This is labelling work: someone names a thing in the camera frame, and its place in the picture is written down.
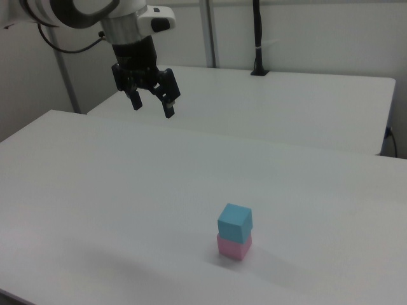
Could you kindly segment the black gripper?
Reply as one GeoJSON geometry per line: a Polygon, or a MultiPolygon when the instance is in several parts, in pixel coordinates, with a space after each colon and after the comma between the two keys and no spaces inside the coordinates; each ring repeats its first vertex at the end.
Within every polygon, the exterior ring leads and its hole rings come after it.
{"type": "Polygon", "coordinates": [[[136,43],[113,44],[117,63],[112,66],[116,87],[126,92],[135,111],[142,107],[138,88],[149,90],[162,103],[167,119],[175,114],[174,104],[181,96],[172,69],[160,71],[153,39],[148,36],[136,43]]]}

